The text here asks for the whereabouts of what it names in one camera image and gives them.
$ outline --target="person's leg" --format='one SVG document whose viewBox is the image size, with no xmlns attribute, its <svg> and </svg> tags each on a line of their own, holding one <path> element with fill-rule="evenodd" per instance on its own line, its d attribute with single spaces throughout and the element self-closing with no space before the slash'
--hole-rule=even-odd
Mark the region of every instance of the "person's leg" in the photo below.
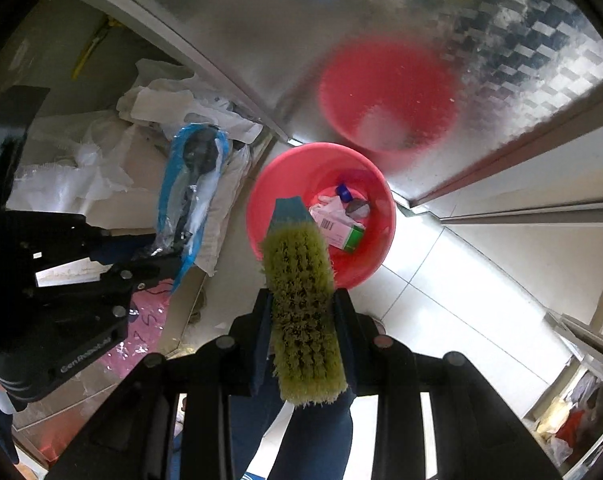
<svg viewBox="0 0 603 480">
<path fill-rule="evenodd" d="M 258 452 L 264 433 L 284 406 L 272 359 L 266 367 L 264 384 L 255 397 L 230 397 L 230 437 L 236 478 L 242 478 Z"/>
<path fill-rule="evenodd" d="M 268 480 L 342 480 L 353 442 L 347 390 L 332 404 L 297 408 Z"/>
</svg>

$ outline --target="checkered pattern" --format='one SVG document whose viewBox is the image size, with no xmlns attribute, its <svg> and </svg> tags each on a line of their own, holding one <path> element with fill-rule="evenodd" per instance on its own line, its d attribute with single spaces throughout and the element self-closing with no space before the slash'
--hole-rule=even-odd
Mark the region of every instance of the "checkered pattern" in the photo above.
<svg viewBox="0 0 603 480">
<path fill-rule="evenodd" d="M 530 130 L 603 81 L 603 39 L 571 0 L 370 0 L 440 46 L 466 130 Z"/>
</svg>

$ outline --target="barcode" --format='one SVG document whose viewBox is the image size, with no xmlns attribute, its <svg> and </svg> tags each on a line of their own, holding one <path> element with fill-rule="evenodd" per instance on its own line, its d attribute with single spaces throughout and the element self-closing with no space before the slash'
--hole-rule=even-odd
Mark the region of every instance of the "barcode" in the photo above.
<svg viewBox="0 0 603 480">
<path fill-rule="evenodd" d="M 319 227 L 325 229 L 326 231 L 332 231 L 333 225 L 335 225 L 335 222 L 331 222 L 330 220 L 323 218 Z"/>
</svg>

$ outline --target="brush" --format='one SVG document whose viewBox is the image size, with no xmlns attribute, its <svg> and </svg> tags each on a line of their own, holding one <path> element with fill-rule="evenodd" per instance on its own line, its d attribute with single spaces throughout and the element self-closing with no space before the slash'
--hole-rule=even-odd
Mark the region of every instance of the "brush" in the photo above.
<svg viewBox="0 0 603 480">
<path fill-rule="evenodd" d="M 333 269 L 300 197 L 277 199 L 261 248 L 274 297 L 272 344 L 282 399 L 295 406 L 333 402 L 347 388 L 331 310 Z"/>
</svg>

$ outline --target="tile floor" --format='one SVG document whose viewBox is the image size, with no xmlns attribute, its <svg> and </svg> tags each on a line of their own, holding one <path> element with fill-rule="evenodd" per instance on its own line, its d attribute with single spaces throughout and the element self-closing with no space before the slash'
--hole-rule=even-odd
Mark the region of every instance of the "tile floor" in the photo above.
<svg viewBox="0 0 603 480">
<path fill-rule="evenodd" d="M 268 159 L 286 149 L 277 145 Z M 251 311 L 264 285 L 244 228 L 251 182 L 230 220 L 217 273 L 206 285 L 202 319 L 186 335 L 195 346 L 225 333 L 234 317 Z M 519 416 L 533 406 L 570 357 L 542 323 L 542 307 L 429 214 L 406 218 L 397 212 L 395 239 L 383 266 L 355 287 L 351 298 L 356 310 L 383 319 L 389 335 L 415 352 L 436 357 L 452 350 L 465 354 Z M 291 413 L 285 407 L 265 434 L 250 472 L 268 475 Z M 353 448 L 344 479 L 368 480 L 376 398 L 355 400 L 351 413 Z M 431 446 L 428 455 L 427 478 L 436 472 Z"/>
</svg>

